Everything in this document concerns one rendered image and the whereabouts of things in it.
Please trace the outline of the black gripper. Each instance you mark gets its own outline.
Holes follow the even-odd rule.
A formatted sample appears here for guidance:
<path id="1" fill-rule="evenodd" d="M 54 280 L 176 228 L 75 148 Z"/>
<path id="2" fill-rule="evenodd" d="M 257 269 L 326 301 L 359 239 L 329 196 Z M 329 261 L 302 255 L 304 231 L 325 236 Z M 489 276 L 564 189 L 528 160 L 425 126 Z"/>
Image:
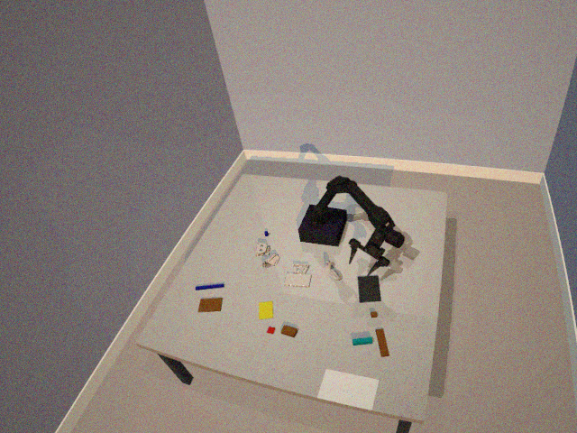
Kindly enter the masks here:
<path id="1" fill-rule="evenodd" d="M 373 239 L 375 240 L 375 241 L 374 241 L 375 244 L 378 244 L 378 243 L 382 244 L 382 243 L 383 243 L 383 241 L 380 240 L 380 239 L 379 239 L 378 237 L 376 237 L 375 235 L 372 235 L 371 238 L 370 238 L 370 240 L 371 240 L 371 239 L 372 239 L 372 240 L 373 240 Z M 370 240 L 369 240 L 369 241 L 370 241 Z M 388 267 L 388 266 L 389 266 L 389 260 L 388 260 L 387 258 L 385 258 L 384 256 L 378 256 L 378 255 L 374 256 L 374 255 L 372 255 L 371 252 L 366 251 L 366 248 L 364 248 L 364 246 L 362 246 L 361 243 L 360 243 L 359 241 L 355 240 L 354 238 L 351 239 L 348 244 L 350 245 L 350 248 L 351 248 L 351 256 L 350 256 L 349 264 L 351 263 L 353 257 L 355 256 L 355 254 L 356 254 L 356 252 L 357 252 L 357 248 L 359 248 L 360 250 L 362 250 L 362 251 L 370 254 L 372 257 L 374 257 L 375 259 L 378 260 L 378 262 L 376 262 L 376 263 L 372 266 L 372 268 L 371 268 L 371 270 L 368 272 L 367 276 L 369 276 L 371 273 L 373 273 L 375 270 L 377 270 L 377 269 L 380 268 L 380 267 Z"/>

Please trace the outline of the teal block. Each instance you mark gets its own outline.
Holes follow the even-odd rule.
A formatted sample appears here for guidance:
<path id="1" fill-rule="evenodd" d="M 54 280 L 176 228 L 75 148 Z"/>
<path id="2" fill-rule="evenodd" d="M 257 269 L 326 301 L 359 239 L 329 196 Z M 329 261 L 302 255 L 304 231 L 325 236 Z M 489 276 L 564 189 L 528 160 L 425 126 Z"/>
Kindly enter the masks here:
<path id="1" fill-rule="evenodd" d="M 372 337 L 353 339 L 353 345 L 369 345 L 372 344 Z"/>

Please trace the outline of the yellow flat plate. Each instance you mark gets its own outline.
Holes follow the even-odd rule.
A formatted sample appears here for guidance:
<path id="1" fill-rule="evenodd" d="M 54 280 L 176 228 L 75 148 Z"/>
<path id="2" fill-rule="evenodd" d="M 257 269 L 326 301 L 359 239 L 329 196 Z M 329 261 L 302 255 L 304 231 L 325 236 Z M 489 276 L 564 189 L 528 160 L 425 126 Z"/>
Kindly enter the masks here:
<path id="1" fill-rule="evenodd" d="M 260 319 L 273 318 L 272 315 L 272 301 L 260 302 Z"/>

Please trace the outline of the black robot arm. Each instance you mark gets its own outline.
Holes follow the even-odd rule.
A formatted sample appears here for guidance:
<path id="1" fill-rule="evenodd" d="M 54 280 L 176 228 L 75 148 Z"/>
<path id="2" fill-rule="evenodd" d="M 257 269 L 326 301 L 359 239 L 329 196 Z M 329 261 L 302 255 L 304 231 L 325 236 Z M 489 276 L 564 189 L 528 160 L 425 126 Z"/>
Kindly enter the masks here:
<path id="1" fill-rule="evenodd" d="M 387 243 L 397 248 L 400 248 L 404 244 L 405 236 L 400 232 L 393 230 L 395 225 L 389 213 L 382 207 L 376 206 L 376 204 L 357 186 L 356 181 L 339 175 L 327 183 L 326 189 L 327 191 L 319 203 L 307 212 L 307 217 L 311 219 L 309 224 L 310 227 L 321 229 L 325 222 L 325 220 L 322 219 L 322 216 L 327 214 L 330 210 L 328 205 L 334 196 L 339 193 L 348 193 L 368 214 L 370 222 L 376 228 L 373 235 L 382 241 L 385 240 Z M 387 223 L 389 223 L 389 225 L 385 226 Z M 375 244 L 374 241 L 374 239 L 371 239 L 364 248 L 374 256 L 382 256 L 386 250 L 380 247 L 380 243 Z"/>

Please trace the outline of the dark blue flat bar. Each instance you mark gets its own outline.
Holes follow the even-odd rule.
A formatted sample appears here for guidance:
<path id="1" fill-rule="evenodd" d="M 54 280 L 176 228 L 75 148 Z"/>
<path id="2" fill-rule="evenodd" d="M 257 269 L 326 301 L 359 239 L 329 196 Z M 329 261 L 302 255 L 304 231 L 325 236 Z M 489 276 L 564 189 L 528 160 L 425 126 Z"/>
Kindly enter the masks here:
<path id="1" fill-rule="evenodd" d="M 196 290 L 206 290 L 206 289 L 213 289 L 213 288 L 223 288 L 224 285 L 223 284 L 218 284 L 218 285 L 205 285 L 205 286 L 198 286 L 196 287 Z"/>

